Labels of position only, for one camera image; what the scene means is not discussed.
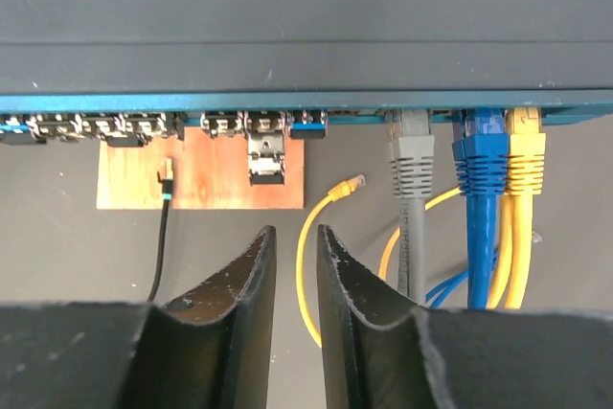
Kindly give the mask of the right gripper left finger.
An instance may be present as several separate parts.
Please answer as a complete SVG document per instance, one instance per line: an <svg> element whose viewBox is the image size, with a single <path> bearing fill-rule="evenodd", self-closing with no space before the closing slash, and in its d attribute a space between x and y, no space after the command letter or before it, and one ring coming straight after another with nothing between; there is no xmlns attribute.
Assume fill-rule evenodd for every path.
<svg viewBox="0 0 613 409"><path fill-rule="evenodd" d="M164 305L1 307L5 408L263 408L277 235Z"/></svg>

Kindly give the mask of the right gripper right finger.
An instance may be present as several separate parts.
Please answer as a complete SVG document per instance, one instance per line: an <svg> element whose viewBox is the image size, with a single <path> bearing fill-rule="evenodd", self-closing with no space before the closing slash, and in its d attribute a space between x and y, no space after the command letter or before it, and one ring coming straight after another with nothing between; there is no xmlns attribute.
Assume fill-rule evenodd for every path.
<svg viewBox="0 0 613 409"><path fill-rule="evenodd" d="M612 317L421 307L317 237L330 408L608 408Z"/></svg>

